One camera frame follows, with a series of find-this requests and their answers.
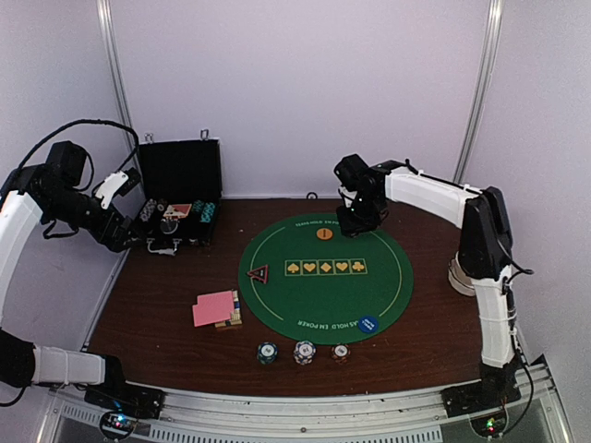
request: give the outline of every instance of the pink card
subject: pink card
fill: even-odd
[[[193,323],[197,327],[229,320],[233,312],[232,291],[206,293],[197,297],[197,304],[193,305]]]

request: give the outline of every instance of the black case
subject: black case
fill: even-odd
[[[151,248],[179,244],[208,245],[220,212],[222,166],[218,139],[167,141],[139,146],[139,167],[146,199],[164,199],[168,204],[215,203],[211,222],[202,222],[193,211],[181,219],[177,230],[164,234],[160,229],[163,213],[154,211],[144,227]]]

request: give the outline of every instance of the green poker mat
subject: green poker mat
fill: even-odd
[[[330,240],[323,240],[332,233]],[[248,276],[268,267],[268,281]],[[240,291],[269,328],[316,344],[362,341],[391,326],[413,291],[413,269],[400,245],[382,230],[341,235],[334,214],[307,214],[267,228],[240,261]],[[370,334],[358,327],[378,320]]]

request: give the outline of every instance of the blue round chip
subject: blue round chip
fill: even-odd
[[[378,319],[372,316],[365,316],[359,319],[359,328],[366,334],[373,334],[378,330]]]

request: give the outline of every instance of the wooden table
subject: wooden table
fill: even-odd
[[[447,265],[459,231],[421,210],[392,204],[383,229],[413,264],[415,289],[403,316],[380,335],[351,345],[348,365],[320,346],[311,365],[297,365],[295,342],[268,329],[242,303],[239,329],[194,328],[196,296],[238,289],[248,242],[286,217],[333,212],[336,200],[226,200],[209,247],[186,246],[176,257],[130,253],[90,342],[93,353],[123,362],[127,378],[154,386],[223,394],[316,396],[420,389],[478,378],[476,300],[456,293]],[[257,346],[273,341],[279,357],[261,365]]]

